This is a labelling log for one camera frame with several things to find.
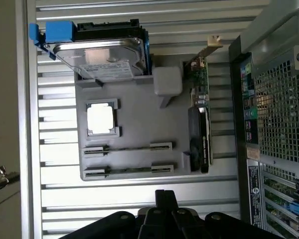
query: wall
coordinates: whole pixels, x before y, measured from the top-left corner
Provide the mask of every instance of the wall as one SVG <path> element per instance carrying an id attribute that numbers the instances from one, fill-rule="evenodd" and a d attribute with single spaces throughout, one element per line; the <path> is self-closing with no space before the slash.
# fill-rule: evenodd
<path id="1" fill-rule="evenodd" d="M 19 171 L 15 12 L 13 0 L 0 0 L 0 165 Z M 0 201 L 19 183 L 0 190 Z M 20 194 L 0 205 L 0 239 L 21 238 Z"/>

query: blue drive bracket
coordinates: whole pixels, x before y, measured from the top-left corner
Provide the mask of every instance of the blue drive bracket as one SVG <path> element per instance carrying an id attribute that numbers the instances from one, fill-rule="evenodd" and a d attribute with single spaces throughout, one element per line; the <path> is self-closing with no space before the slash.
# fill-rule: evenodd
<path id="1" fill-rule="evenodd" d="M 42 49 L 49 54 L 52 60 L 56 59 L 53 52 L 49 51 L 45 44 L 47 43 L 61 43 L 73 42 L 74 32 L 76 26 L 72 21 L 51 21 L 46 23 L 46 31 L 41 34 L 38 24 L 30 23 L 29 25 L 29 38 L 38 48 Z"/>

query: label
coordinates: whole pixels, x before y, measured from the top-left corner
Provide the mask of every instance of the label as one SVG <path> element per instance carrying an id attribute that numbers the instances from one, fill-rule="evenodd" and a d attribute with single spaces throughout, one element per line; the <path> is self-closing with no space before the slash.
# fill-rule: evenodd
<path id="1" fill-rule="evenodd" d="M 262 207 L 258 166 L 248 166 L 251 225 L 262 228 Z"/>
<path id="2" fill-rule="evenodd" d="M 115 62 L 99 65 L 81 65 L 92 78 L 101 81 L 131 79 L 132 70 L 128 62 Z"/>
<path id="3" fill-rule="evenodd" d="M 258 161 L 260 159 L 260 150 L 258 148 L 247 147 L 247 158 Z"/>

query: hard drive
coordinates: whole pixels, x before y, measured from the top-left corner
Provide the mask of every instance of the hard drive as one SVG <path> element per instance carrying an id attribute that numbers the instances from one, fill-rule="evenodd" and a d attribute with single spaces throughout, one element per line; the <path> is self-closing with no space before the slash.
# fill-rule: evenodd
<path id="1" fill-rule="evenodd" d="M 47 22 L 44 34 L 38 33 L 35 24 L 30 26 L 30 38 L 82 80 L 106 83 L 150 74 L 148 33 L 138 19 L 77 26 L 71 21 Z"/>

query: metal mesh grille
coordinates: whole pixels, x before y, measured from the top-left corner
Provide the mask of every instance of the metal mesh grille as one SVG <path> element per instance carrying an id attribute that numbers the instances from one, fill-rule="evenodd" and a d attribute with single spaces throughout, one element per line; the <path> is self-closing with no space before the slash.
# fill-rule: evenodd
<path id="1" fill-rule="evenodd" d="M 299 76 L 287 61 L 256 78 L 261 154 L 299 163 Z"/>
<path id="2" fill-rule="evenodd" d="M 280 168 L 276 168 L 276 167 L 273 167 L 270 165 L 266 165 L 266 164 L 264 164 L 263 167 L 264 167 L 264 171 L 267 173 L 271 173 L 278 177 L 285 178 L 289 181 L 293 181 L 294 179 L 296 179 L 295 173 L 292 173 L 292 172 L 289 172 L 289 171 L 286 171 L 286 170 L 283 170 Z"/>

